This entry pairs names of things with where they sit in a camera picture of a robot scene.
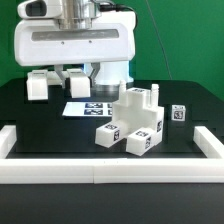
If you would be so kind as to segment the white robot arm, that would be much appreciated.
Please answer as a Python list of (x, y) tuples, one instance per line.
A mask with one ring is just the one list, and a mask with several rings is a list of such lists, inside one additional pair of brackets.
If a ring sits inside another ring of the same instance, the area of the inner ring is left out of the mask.
[(102, 90), (131, 82), (136, 13), (110, 0), (26, 0), (17, 7), (15, 59), (22, 66), (82, 64)]

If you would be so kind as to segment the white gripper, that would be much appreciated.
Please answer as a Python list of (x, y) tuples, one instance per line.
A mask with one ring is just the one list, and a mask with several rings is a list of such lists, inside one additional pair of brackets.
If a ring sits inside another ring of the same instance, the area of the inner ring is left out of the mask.
[(26, 0), (17, 11), (16, 61), (22, 66), (55, 65), (62, 88), (62, 65), (90, 63), (89, 79), (95, 85), (99, 62), (129, 61), (135, 55), (132, 11), (109, 10), (93, 0)]

